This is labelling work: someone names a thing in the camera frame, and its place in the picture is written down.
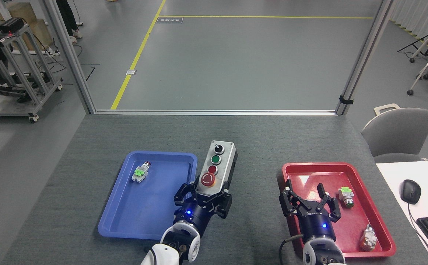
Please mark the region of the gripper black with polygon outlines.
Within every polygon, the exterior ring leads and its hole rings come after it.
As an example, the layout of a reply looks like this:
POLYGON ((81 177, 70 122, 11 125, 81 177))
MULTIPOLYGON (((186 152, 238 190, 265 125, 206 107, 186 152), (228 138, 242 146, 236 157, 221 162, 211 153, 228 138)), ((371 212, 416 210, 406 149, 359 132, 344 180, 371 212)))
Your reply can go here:
MULTIPOLYGON (((316 207, 317 212, 300 212, 297 214, 299 229, 303 235, 303 241, 309 241, 316 238, 329 238, 336 241, 331 222, 338 222, 342 217, 338 200, 335 197, 327 195, 323 184, 317 185, 320 202, 316 207), (329 207, 329 213, 325 210, 325 205, 329 207)), ((303 208, 306 210, 305 200, 296 194, 292 189, 292 182, 288 179, 285 187, 280 193, 278 200, 284 217, 288 217, 297 210, 303 208)))
POLYGON ((199 235, 203 236, 213 215, 218 215, 222 219, 227 218, 232 204, 232 196, 228 191, 221 191, 204 199, 204 206, 201 206, 198 204, 196 189, 195 183, 184 183, 175 193, 174 204, 179 206, 175 210, 175 222, 190 223, 199 235))

